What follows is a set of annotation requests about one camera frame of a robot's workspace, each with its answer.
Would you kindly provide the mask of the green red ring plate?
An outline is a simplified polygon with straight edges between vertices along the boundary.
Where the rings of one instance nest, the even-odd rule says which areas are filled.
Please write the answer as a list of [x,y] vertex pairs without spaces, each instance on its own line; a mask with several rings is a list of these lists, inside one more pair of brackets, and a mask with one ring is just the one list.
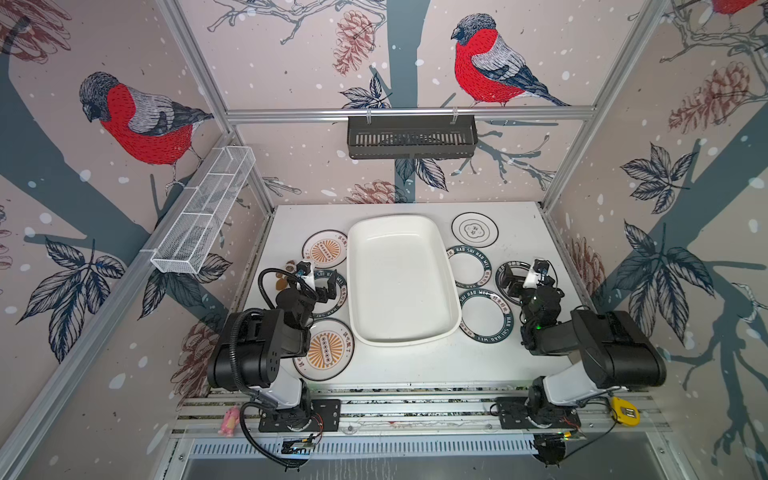
[[[507,261],[495,273],[495,285],[500,294],[514,305],[521,306],[523,283],[532,263],[523,261]],[[555,279],[554,287],[558,286],[558,275],[551,264],[549,276]]]

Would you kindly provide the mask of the white plate thin line flower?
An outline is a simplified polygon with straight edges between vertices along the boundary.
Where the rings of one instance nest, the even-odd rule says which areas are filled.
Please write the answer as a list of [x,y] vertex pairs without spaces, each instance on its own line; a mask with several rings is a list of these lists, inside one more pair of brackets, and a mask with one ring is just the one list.
[[451,222],[453,236],[462,244],[487,248],[499,238],[499,228],[489,216],[479,212],[464,212]]

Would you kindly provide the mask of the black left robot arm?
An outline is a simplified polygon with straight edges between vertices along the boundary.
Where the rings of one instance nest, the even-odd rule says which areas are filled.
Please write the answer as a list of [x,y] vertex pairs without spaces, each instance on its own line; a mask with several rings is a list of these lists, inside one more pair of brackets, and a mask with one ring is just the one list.
[[262,431],[301,431],[316,426],[306,382],[281,371],[281,361],[307,355],[315,305],[337,298],[338,273],[313,287],[288,271],[267,268],[256,279],[266,308],[250,308],[227,318],[207,364],[213,388],[240,392],[262,414]]

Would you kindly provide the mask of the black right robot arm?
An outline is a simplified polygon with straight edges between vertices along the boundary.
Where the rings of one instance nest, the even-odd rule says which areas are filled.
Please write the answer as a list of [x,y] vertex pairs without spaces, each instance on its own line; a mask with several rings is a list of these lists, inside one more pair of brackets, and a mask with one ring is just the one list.
[[534,424],[548,427],[571,409],[613,390],[665,383],[664,360],[628,312],[597,314],[576,308],[561,322],[563,297],[560,289],[547,284],[525,288],[520,297],[522,346],[531,355],[579,353],[570,367],[533,381],[526,408]]

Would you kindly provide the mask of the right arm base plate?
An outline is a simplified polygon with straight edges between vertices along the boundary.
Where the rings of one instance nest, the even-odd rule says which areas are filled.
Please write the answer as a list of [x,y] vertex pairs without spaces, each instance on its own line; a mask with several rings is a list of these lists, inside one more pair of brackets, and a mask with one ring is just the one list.
[[534,406],[527,397],[499,397],[489,408],[503,430],[555,429],[579,430],[581,421],[575,408],[544,403]]

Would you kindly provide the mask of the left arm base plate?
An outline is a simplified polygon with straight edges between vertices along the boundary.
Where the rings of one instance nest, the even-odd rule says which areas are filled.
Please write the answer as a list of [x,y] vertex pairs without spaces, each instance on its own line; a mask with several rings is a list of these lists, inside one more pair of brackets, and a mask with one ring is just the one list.
[[320,433],[336,432],[341,416],[341,401],[311,400],[282,410],[261,414],[260,433]]

